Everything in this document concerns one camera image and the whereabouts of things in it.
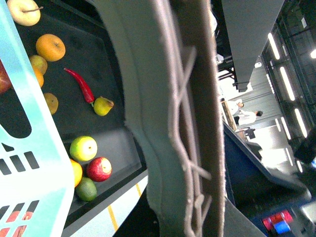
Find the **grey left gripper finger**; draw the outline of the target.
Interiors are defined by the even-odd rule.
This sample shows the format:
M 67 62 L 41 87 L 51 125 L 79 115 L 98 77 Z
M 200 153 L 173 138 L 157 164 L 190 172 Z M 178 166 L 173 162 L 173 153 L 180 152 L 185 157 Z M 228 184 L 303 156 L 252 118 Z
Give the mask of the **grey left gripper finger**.
M 225 152 L 207 0 L 96 0 L 162 237 L 221 237 Z

